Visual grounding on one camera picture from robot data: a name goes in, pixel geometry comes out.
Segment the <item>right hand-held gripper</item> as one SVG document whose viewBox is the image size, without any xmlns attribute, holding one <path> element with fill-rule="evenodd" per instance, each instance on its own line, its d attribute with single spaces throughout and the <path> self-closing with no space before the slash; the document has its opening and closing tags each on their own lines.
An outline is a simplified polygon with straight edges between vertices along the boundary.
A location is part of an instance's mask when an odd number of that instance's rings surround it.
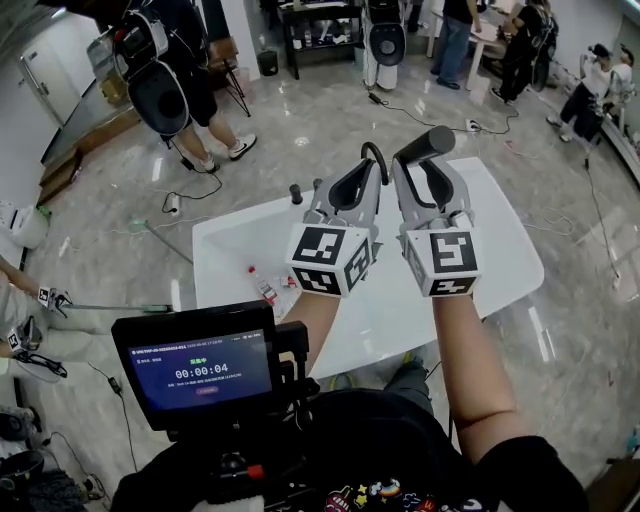
<svg viewBox="0 0 640 512">
<path fill-rule="evenodd" d="M 483 257 L 466 181 L 443 156 L 404 164 L 391 172 L 403 218 L 402 255 L 424 297 L 473 294 Z M 444 217 L 436 218 L 436 205 Z"/>
</svg>

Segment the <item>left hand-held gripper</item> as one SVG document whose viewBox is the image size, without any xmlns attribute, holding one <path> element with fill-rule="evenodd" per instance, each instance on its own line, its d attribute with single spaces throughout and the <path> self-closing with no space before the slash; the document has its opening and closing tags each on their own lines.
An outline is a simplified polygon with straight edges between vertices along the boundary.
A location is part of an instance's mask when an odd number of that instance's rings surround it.
<svg viewBox="0 0 640 512">
<path fill-rule="evenodd" d="M 379 164 L 365 158 L 322 180 L 310 208 L 287 213 L 284 262 L 301 291 L 346 298 L 368 277 L 380 248 L 382 186 Z"/>
</svg>

